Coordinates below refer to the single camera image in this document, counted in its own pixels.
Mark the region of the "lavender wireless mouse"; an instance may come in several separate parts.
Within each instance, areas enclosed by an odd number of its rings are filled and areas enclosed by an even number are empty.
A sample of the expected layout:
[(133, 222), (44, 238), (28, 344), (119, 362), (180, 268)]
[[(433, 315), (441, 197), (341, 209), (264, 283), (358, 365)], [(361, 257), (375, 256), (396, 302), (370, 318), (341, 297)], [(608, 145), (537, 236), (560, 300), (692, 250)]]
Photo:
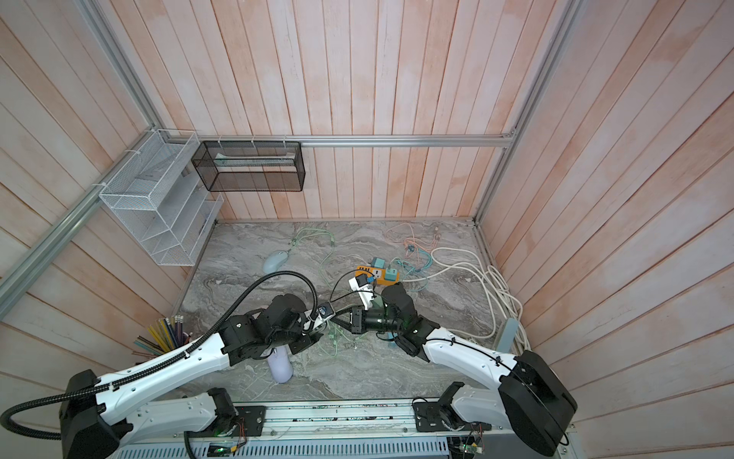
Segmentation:
[(289, 357), (289, 348), (286, 345), (273, 349), (267, 358), (271, 376), (277, 384), (286, 384), (294, 375), (294, 369)]

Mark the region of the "light blue mouse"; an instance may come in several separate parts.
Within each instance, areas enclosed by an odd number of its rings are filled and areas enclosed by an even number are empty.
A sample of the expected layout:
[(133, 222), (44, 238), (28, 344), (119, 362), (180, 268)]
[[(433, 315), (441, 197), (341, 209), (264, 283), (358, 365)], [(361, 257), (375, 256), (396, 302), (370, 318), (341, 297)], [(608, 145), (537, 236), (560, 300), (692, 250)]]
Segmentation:
[(263, 262), (263, 273), (275, 273), (279, 271), (288, 261), (290, 253), (288, 251), (275, 251), (269, 254)]

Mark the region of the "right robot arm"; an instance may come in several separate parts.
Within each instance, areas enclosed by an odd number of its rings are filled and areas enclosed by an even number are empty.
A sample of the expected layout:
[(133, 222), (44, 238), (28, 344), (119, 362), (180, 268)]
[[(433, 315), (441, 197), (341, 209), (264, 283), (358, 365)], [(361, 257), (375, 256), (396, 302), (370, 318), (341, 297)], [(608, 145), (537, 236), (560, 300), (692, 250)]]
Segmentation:
[(349, 321), (341, 320), (330, 301), (317, 306), (315, 317), (355, 335), (388, 333), (407, 355), (451, 368), (480, 384), (473, 388), (455, 382), (443, 392), (435, 407), (444, 428), (458, 430), (472, 424), (508, 428), (546, 457), (567, 445), (566, 430), (577, 402), (541, 356), (531, 350), (501, 353), (458, 337), (420, 315), (399, 283), (379, 294), (368, 284), (354, 292), (362, 302), (347, 309)]

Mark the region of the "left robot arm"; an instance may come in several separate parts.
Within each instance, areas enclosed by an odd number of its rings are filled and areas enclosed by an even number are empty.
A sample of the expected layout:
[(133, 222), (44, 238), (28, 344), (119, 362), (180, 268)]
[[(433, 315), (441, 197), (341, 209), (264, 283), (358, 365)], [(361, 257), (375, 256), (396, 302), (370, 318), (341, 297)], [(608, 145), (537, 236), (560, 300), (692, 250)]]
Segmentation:
[[(293, 294), (276, 296), (267, 308), (238, 315), (240, 304), (277, 272), (257, 279), (229, 309), (188, 346), (148, 363), (102, 377), (88, 370), (70, 380), (67, 392), (9, 407), (1, 415), (5, 430), (34, 439), (59, 441), (66, 458), (106, 458), (134, 433), (129, 420), (139, 407), (209, 373), (246, 360), (261, 360), (281, 345), (292, 350), (317, 342), (319, 305), (307, 307)], [(15, 415), (59, 405), (60, 430), (37, 430), (15, 421)]]

